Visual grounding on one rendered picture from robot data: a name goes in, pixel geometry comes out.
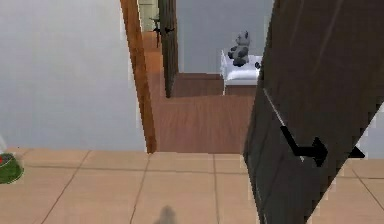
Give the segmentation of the grey teddy bear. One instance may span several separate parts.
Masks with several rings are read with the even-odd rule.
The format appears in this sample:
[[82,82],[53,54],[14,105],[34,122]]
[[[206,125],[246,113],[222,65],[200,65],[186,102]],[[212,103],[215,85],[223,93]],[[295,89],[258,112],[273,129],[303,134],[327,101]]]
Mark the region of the grey teddy bear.
[[227,53],[228,57],[233,60],[233,65],[242,67],[249,62],[249,46],[250,37],[248,31],[242,31],[238,34],[236,40],[236,46],[230,48]]

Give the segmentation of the white bed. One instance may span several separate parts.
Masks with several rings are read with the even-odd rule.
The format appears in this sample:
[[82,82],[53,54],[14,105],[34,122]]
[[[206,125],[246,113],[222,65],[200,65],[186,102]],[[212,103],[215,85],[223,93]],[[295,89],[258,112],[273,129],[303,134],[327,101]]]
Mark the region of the white bed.
[[233,60],[221,52],[221,76],[224,95],[253,95],[256,92],[257,80],[262,57],[250,55],[249,62],[241,67],[233,65]]

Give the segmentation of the dark brown room door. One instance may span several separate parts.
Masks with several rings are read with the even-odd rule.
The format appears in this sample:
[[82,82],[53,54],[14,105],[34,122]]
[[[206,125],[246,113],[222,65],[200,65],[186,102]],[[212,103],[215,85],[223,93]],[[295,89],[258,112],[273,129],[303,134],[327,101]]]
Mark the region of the dark brown room door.
[[[177,23],[176,23],[176,0],[158,0],[163,71],[165,81],[166,97],[172,96],[172,89],[175,76],[178,73],[178,53],[177,53]],[[175,28],[173,32],[165,33],[165,28]]]
[[382,103],[384,0],[275,0],[243,151],[260,224],[306,224]]

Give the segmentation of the green round object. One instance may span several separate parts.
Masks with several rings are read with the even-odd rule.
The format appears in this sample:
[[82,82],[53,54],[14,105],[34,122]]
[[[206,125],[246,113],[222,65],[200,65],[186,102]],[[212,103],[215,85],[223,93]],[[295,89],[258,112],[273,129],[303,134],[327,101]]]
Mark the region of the green round object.
[[0,184],[10,184],[18,180],[23,173],[24,168],[14,154],[0,154]]

